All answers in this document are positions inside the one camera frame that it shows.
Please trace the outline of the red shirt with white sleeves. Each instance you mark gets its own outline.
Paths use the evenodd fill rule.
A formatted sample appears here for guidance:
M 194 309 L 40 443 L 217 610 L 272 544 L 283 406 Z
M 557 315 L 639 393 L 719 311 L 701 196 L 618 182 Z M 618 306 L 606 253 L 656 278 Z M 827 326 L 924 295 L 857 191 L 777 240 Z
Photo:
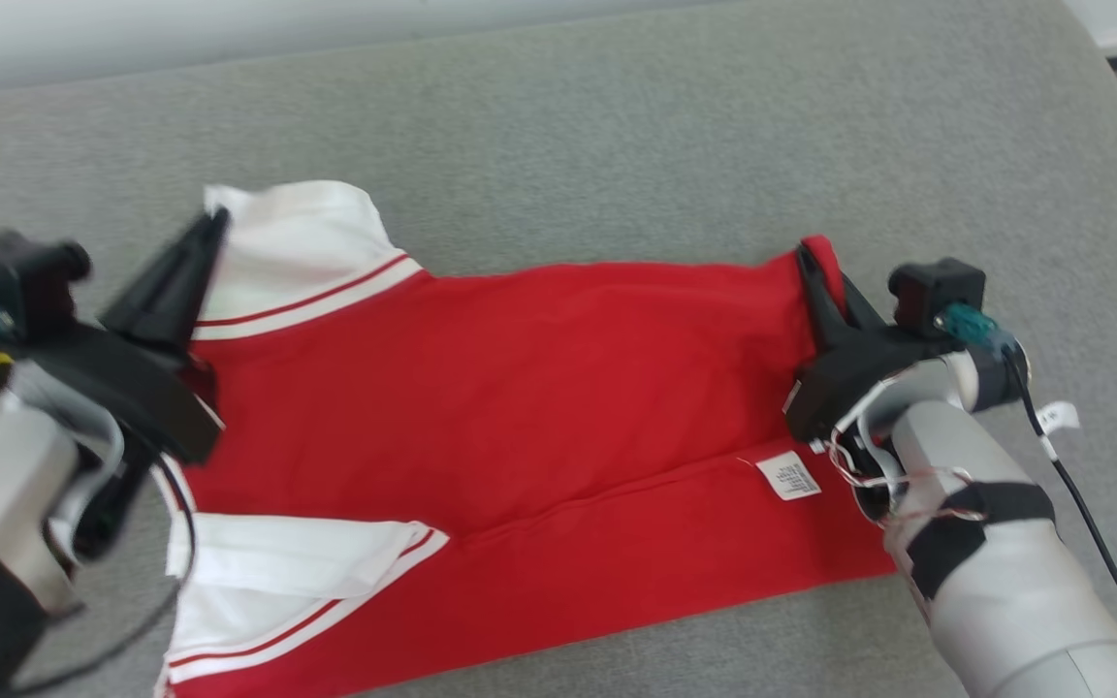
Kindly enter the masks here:
M 364 190 L 208 187 L 225 426 L 156 698 L 341 698 L 892 573 L 782 407 L 798 251 L 435 275 Z

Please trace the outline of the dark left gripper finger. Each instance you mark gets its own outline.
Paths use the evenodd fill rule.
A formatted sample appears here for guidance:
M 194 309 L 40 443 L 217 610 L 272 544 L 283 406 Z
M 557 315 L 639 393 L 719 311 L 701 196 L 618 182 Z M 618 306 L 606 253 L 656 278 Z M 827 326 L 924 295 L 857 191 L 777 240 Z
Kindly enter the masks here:
M 120 335 L 190 335 L 225 237 L 225 208 L 195 217 L 102 313 L 102 326 Z
M 146 340 L 161 352 L 187 352 L 229 229 L 230 212 L 206 212 L 180 235 L 151 269 Z

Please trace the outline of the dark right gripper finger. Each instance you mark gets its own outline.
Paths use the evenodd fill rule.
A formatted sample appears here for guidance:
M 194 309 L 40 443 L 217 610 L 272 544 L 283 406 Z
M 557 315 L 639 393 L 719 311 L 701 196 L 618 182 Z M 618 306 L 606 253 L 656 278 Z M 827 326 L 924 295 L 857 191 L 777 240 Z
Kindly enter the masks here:
M 846 321 L 842 306 L 829 290 L 823 266 L 806 243 L 798 243 L 795 261 L 801 274 L 815 346 L 818 350 L 837 348 L 855 335 L 855 327 Z
M 887 322 L 873 309 L 872 304 L 866 300 L 863 293 L 846 275 L 843 275 L 843 287 L 844 317 L 848 326 L 859 332 L 868 333 L 878 332 L 887 327 Z

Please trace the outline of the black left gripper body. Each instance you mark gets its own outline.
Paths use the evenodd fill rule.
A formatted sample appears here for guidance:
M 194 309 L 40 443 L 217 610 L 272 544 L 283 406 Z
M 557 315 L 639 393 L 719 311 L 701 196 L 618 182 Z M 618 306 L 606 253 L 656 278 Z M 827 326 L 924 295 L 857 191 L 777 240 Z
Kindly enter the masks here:
M 76 324 L 32 344 L 30 358 L 164 455 L 206 463 L 214 451 L 222 433 L 214 415 L 180 377 L 127 340 Z

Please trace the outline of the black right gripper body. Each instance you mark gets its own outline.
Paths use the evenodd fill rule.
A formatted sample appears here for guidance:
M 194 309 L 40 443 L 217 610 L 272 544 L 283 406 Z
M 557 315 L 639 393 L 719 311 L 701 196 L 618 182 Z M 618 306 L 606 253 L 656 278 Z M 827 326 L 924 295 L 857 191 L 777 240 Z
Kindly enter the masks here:
M 899 328 L 857 333 L 825 348 L 799 371 L 784 408 L 790 437 L 798 442 L 824 440 L 878 383 L 956 350 L 953 337 L 919 337 Z

